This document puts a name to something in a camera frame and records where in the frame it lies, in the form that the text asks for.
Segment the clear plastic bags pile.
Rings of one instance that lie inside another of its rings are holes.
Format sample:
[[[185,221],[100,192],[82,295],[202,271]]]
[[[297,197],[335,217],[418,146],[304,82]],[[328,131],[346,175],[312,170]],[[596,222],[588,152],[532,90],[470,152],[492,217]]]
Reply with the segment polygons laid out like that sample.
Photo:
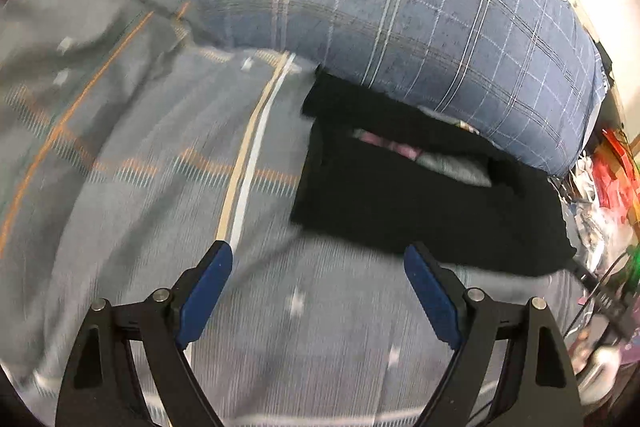
[[[590,272],[603,275],[618,257],[625,258],[634,237],[631,225],[626,217],[603,205],[589,156],[580,156],[562,181],[553,182],[575,257]]]

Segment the black pants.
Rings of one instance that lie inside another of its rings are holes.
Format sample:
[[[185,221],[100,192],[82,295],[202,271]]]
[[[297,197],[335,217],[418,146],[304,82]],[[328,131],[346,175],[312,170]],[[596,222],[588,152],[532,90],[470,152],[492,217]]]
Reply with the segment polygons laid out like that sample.
[[[291,218],[389,254],[422,243],[442,263],[522,277],[567,267],[547,173],[481,136],[318,69],[314,121]]]

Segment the blue plaid pillow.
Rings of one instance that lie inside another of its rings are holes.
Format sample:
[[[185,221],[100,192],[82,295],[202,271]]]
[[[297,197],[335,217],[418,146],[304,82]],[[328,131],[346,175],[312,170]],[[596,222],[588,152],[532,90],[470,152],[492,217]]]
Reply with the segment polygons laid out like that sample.
[[[192,1],[222,46],[294,52],[553,176],[575,164],[608,91],[566,0]]]

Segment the red orange gift boxes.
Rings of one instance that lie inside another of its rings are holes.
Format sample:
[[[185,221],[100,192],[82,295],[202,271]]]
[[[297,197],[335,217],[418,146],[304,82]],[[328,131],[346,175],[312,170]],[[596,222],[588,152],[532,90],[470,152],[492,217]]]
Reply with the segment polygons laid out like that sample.
[[[620,129],[601,129],[591,160],[600,206],[639,233],[639,168],[626,134]]]

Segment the grey patterned bedsheet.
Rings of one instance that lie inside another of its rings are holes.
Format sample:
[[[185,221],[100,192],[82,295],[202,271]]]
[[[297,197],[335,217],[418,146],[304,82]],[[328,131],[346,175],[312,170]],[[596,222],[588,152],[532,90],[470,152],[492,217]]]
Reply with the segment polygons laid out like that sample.
[[[184,350],[224,424],[419,419],[454,350],[405,251],[291,218],[318,69],[219,49],[184,0],[2,2],[1,366],[32,413],[56,425],[96,299],[140,303],[224,241],[231,273]],[[544,299],[560,333],[582,297],[568,265],[542,277],[442,265],[500,303]]]

